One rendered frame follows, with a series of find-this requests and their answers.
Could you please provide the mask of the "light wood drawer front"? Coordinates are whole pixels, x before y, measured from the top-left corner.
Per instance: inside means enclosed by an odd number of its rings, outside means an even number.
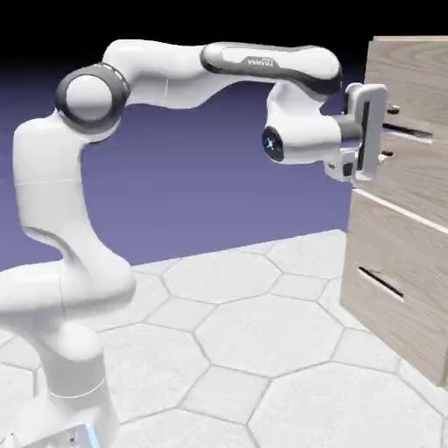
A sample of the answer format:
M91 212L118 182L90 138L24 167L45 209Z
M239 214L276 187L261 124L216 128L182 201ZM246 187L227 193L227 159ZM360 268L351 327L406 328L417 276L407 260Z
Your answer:
M379 271L402 302L359 274ZM448 237L352 193L341 305L433 384L448 388Z
M429 131L433 143L383 134L394 156L362 192L448 237L448 37L374 38L365 81L385 84L388 104L400 107L385 123Z

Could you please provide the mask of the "light wood cabinet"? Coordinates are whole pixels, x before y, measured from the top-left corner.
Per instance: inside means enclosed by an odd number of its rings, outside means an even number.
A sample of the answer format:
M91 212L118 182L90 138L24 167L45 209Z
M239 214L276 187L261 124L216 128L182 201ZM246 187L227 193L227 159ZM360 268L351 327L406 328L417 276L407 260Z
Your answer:
M385 36L365 80L388 89L382 161L351 198L340 301L448 389L448 36Z

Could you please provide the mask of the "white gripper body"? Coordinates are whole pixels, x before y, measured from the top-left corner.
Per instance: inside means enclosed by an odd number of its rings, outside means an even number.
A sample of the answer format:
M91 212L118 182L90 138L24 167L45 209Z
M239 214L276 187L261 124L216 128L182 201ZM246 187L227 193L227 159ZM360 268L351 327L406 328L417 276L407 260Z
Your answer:
M346 88L346 117L354 134L345 139L344 144L349 149L349 161L353 163L353 182L375 179L386 106L387 88L383 84L355 82Z

